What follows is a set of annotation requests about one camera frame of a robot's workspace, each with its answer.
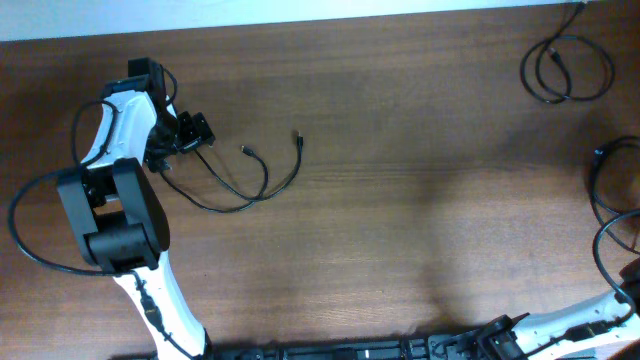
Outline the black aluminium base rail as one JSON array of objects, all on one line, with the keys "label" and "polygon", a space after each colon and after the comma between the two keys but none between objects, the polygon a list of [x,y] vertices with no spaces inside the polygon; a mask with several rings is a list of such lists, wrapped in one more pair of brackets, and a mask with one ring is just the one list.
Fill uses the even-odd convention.
[{"label": "black aluminium base rail", "polygon": [[325,342],[287,342],[269,344],[215,344],[205,359],[218,360],[439,360],[486,359],[474,350],[456,344],[436,346],[446,335],[335,340]]}]

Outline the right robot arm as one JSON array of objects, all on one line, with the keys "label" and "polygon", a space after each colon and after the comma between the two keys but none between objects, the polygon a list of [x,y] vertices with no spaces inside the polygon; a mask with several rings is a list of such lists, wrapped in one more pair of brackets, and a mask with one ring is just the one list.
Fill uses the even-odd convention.
[{"label": "right robot arm", "polygon": [[508,318],[505,328],[491,325],[475,336],[488,359],[557,359],[638,340],[639,311],[613,291],[555,312]]}]

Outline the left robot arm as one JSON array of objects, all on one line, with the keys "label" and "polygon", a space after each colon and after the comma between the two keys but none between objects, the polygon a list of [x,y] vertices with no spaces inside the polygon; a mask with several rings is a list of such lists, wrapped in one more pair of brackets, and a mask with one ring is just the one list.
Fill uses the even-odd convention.
[{"label": "left robot arm", "polygon": [[215,140],[202,114],[176,112],[169,76],[149,58],[129,61],[127,78],[101,93],[102,121],[79,172],[60,176],[57,190],[81,256],[127,293],[157,358],[208,359],[210,339],[173,275],[168,220],[144,173]]}]

